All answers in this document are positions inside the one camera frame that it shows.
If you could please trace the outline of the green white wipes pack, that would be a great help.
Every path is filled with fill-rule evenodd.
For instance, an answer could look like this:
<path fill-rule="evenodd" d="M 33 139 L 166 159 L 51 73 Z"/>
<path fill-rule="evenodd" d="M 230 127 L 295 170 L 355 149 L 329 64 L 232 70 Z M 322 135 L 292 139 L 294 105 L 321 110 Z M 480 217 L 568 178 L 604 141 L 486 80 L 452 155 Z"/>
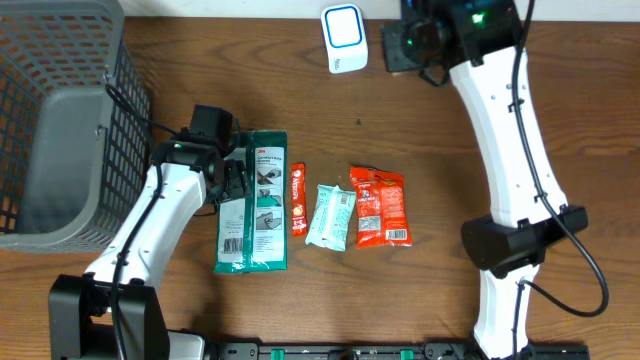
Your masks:
<path fill-rule="evenodd" d="M 250 131 L 227 156 L 244 166 L 251 195 L 220 205 L 216 273 L 287 269 L 287 133 Z"/>

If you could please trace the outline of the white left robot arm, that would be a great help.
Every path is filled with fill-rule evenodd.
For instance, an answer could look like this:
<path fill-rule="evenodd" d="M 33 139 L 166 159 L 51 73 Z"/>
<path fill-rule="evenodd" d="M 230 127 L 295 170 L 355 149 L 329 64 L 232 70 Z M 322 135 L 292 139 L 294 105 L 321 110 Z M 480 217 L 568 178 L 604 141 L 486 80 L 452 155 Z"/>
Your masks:
<path fill-rule="evenodd" d="M 169 141 L 116 237 L 81 276 L 61 275 L 49 298 L 54 359 L 209 359 L 205 337 L 167 328 L 157 290 L 178 240 L 205 204 L 246 198 L 242 160 L 213 145 Z"/>

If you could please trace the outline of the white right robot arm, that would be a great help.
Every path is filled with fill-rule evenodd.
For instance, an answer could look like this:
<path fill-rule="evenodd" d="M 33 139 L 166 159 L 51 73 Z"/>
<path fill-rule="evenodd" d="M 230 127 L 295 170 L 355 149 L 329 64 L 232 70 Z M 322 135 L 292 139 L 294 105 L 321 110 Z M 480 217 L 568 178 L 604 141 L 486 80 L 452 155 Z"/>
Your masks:
<path fill-rule="evenodd" d="M 526 334 L 530 283 L 549 247 L 586 228 L 568 203 L 541 138 L 528 90 L 527 24 L 512 1 L 403 1 L 383 26 L 388 72 L 418 71 L 434 87 L 452 84 L 469 114 L 490 194 L 489 214 L 465 222 L 465 251 L 480 271 L 472 356 L 547 359 Z"/>

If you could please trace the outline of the mint green tissue pack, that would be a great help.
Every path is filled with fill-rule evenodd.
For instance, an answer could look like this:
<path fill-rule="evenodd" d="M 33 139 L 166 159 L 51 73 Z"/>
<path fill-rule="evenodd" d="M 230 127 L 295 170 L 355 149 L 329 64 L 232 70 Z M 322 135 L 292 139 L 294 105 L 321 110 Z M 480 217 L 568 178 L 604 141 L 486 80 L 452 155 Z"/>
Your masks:
<path fill-rule="evenodd" d="M 316 206 L 305 244 L 344 252 L 356 193 L 342 190 L 338 185 L 318 185 L 317 190 Z"/>

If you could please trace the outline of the red coffee stick sachet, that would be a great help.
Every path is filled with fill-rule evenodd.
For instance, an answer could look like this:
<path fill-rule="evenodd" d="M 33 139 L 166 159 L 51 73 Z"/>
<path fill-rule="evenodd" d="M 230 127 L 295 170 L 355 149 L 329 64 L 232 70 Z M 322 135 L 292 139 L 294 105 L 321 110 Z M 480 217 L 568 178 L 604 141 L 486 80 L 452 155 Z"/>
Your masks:
<path fill-rule="evenodd" d="M 296 163 L 292 165 L 292 234 L 294 237 L 306 235 L 308 229 L 305 175 L 306 167 L 304 163 Z"/>

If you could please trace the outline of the red candy bag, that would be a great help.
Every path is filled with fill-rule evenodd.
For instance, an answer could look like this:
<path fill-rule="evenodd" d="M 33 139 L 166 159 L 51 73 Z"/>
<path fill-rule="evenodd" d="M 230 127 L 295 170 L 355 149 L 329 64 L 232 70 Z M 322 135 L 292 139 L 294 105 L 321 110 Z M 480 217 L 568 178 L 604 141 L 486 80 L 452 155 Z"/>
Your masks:
<path fill-rule="evenodd" d="M 410 247 L 402 175 L 373 168 L 351 167 L 356 192 L 357 247 Z"/>

